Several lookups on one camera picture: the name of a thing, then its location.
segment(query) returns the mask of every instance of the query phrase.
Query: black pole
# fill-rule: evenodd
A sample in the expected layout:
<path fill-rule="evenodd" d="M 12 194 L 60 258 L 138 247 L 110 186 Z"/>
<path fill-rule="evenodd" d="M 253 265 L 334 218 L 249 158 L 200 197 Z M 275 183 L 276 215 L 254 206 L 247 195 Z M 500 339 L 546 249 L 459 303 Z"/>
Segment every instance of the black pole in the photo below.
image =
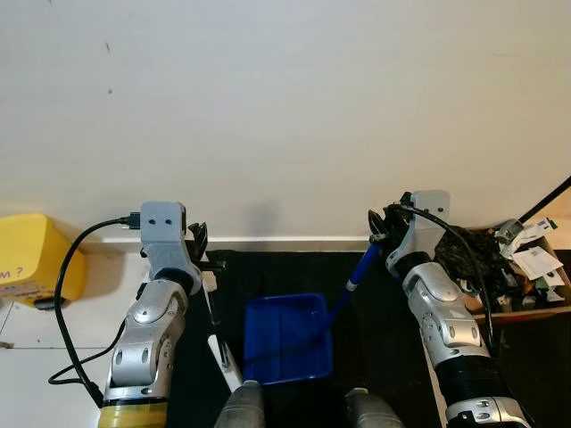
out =
<path fill-rule="evenodd" d="M 535 205 L 533 208 L 531 208 L 526 214 L 521 216 L 519 218 L 519 221 L 522 223 L 525 223 L 527 220 L 529 220 L 531 217 L 533 217 L 535 214 L 537 214 L 540 210 L 545 208 L 545 206 L 548 203 L 550 203 L 555 198 L 557 198 L 560 194 L 565 192 L 568 189 L 568 187 L 570 187 L 570 186 L 571 186 L 571 176 L 568 177 L 567 180 L 565 180 L 563 183 L 561 183 L 561 185 L 559 185 L 553 192 L 551 192 L 550 194 L 545 196 L 543 199 L 541 199 L 539 201 L 539 203 L 537 205 Z"/>

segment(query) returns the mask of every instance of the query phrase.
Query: blue dustpan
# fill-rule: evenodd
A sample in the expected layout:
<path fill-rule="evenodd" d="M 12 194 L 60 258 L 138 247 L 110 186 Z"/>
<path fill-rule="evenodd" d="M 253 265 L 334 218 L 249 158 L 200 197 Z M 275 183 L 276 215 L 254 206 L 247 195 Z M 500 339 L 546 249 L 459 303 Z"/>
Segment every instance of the blue dustpan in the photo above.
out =
<path fill-rule="evenodd" d="M 291 294 L 246 304 L 244 380 L 261 384 L 325 377 L 333 370 L 325 297 Z"/>

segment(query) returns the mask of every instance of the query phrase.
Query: black cloth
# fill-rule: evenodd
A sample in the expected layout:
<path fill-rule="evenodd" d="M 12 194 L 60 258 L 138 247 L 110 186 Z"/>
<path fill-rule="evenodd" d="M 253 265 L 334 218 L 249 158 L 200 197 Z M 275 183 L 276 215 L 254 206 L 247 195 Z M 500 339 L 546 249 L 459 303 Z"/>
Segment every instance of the black cloth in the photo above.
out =
<path fill-rule="evenodd" d="M 216 302 L 223 333 L 242 367 L 247 301 L 321 292 L 331 308 L 360 254 L 213 251 L 209 257 L 228 262 L 218 275 Z M 210 428 L 228 399 L 206 343 L 210 333 L 199 292 L 190 299 L 177 346 L 168 427 Z M 334 370 L 328 378 L 264 387 L 268 428 L 348 426 L 343 396 L 358 386 L 384 398 L 407 428 L 440 425 L 417 322 L 400 285 L 384 269 L 370 269 L 332 333 Z"/>
<path fill-rule="evenodd" d="M 571 315 L 496 329 L 504 379 L 538 428 L 571 426 Z"/>

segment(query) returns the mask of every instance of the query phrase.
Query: black wire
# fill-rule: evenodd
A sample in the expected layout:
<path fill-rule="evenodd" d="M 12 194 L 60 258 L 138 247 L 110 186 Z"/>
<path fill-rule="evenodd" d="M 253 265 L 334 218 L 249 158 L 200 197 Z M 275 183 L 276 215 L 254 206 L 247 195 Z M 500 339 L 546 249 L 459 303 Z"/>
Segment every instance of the black wire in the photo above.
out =
<path fill-rule="evenodd" d="M 460 243 L 462 244 L 462 246 L 466 250 L 466 253 L 468 255 L 468 259 L 470 260 L 470 264 L 472 265 L 472 268 L 474 270 L 474 275 L 476 276 L 476 280 L 480 284 L 480 297 L 482 298 L 483 304 L 484 304 L 485 324 L 486 324 L 486 328 L 488 330 L 487 338 L 484 337 L 484 341 L 485 341 L 490 353 L 495 354 L 495 345 L 494 345 L 494 341 L 493 341 L 493 327 L 492 327 L 492 307 L 490 305 L 490 296 L 488 294 L 488 288 L 485 285 L 485 280 L 484 280 L 484 277 L 482 276 L 482 271 L 480 270 L 480 267 L 478 266 L 478 264 L 476 262 L 476 255 L 474 254 L 474 252 L 472 251 L 472 249 L 470 248 L 470 246 L 468 245 L 466 240 L 462 237 L 461 234 L 459 234 L 456 230 L 454 230 L 448 223 L 446 223 L 441 218 L 438 218 L 437 216 L 430 214 L 429 212 L 419 210 L 418 208 L 410 207 L 408 205 L 400 205 L 398 203 L 389 205 L 389 207 L 390 208 L 396 208 L 398 210 L 404 210 L 404 211 L 412 212 L 414 214 L 417 214 L 420 217 L 424 217 L 427 220 L 430 220 L 433 223 L 436 223 L 436 225 L 440 226 L 442 229 L 450 232 L 451 234 L 454 235 L 454 237 L 456 239 L 458 239 L 460 241 Z"/>
<path fill-rule="evenodd" d="M 121 325 L 119 326 L 119 331 L 117 332 L 117 335 L 115 336 L 115 339 L 113 339 L 113 342 L 111 343 L 111 345 L 109 345 L 107 348 L 105 348 L 104 350 L 102 350 L 101 352 L 98 352 L 90 357 L 87 358 L 83 358 L 81 361 L 79 361 L 79 363 L 81 365 L 84 365 L 85 363 L 88 363 L 89 361 L 93 361 L 94 359 L 97 359 L 99 357 L 102 357 L 103 355 L 105 355 L 107 352 L 109 352 L 110 350 L 112 350 L 113 348 L 115 348 L 115 345 L 117 344 L 117 342 L 119 341 L 119 338 L 121 337 L 122 333 L 123 333 L 123 329 L 125 328 L 125 321 L 121 322 Z M 63 368 L 62 370 L 60 370 L 59 372 L 57 372 L 56 374 L 52 375 L 52 377 L 50 377 L 47 382 L 50 385 L 64 385 L 67 383 L 81 383 L 83 384 L 83 382 L 81 382 L 81 379 L 79 379 L 78 377 L 73 378 L 73 379 L 62 379 L 62 380 L 58 380 L 57 378 L 60 377 L 61 375 L 69 372 L 71 369 L 73 368 L 73 365 L 67 366 L 65 368 Z"/>
<path fill-rule="evenodd" d="M 91 382 L 91 380 L 87 376 L 85 370 L 83 369 L 83 366 L 81 365 L 81 361 L 79 361 L 78 353 L 75 351 L 75 348 L 73 346 L 73 342 L 71 341 L 70 332 L 68 331 L 68 328 L 67 328 L 65 321 L 63 319 L 62 302 L 61 302 L 63 279 L 65 277 L 65 272 L 66 272 L 66 270 L 67 270 L 67 268 L 71 262 L 71 258 L 73 257 L 73 254 L 75 253 L 76 249 L 79 247 L 81 242 L 86 238 L 86 236 L 88 236 L 89 234 L 91 234 L 95 230 L 100 229 L 102 227 L 110 226 L 110 225 L 126 224 L 127 221 L 128 221 L 127 218 L 114 218 L 113 220 L 107 220 L 107 221 L 103 221 L 101 223 L 97 223 L 96 225 L 93 225 L 90 228 L 84 230 L 77 238 L 75 238 L 75 241 L 73 241 L 70 249 L 65 254 L 65 257 L 63 258 L 62 266 L 60 267 L 60 273 L 57 276 L 57 281 L 55 283 L 55 290 L 54 290 L 55 318 L 57 319 L 57 325 L 60 327 L 60 332 L 62 333 L 62 338 L 63 338 L 63 341 L 65 342 L 65 348 L 67 349 L 68 354 L 70 355 L 71 366 L 73 368 L 75 368 L 75 371 L 79 377 L 78 379 L 65 379 L 63 381 L 56 381 L 56 382 L 58 382 L 57 384 L 83 383 L 83 385 L 86 387 L 87 392 L 89 393 L 89 395 L 91 396 L 91 398 L 93 399 L 93 401 L 95 402 L 95 404 L 99 408 L 101 408 L 103 406 L 103 394 L 99 391 L 99 387 L 95 383 Z M 52 376 L 50 378 L 50 380 L 53 380 L 55 377 L 58 377 L 58 375 L 60 375 L 60 374 L 61 373 Z"/>

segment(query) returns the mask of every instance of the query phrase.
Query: white wall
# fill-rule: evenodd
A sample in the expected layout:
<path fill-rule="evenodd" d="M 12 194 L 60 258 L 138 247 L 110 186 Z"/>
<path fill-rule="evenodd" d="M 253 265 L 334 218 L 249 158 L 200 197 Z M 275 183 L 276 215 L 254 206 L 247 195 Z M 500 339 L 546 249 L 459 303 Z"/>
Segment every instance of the white wall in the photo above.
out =
<path fill-rule="evenodd" d="M 166 199 L 214 236 L 364 235 L 368 208 L 444 188 L 457 223 L 518 216 L 571 169 L 569 16 L 567 0 L 3 0 L 0 215 L 72 234 Z"/>

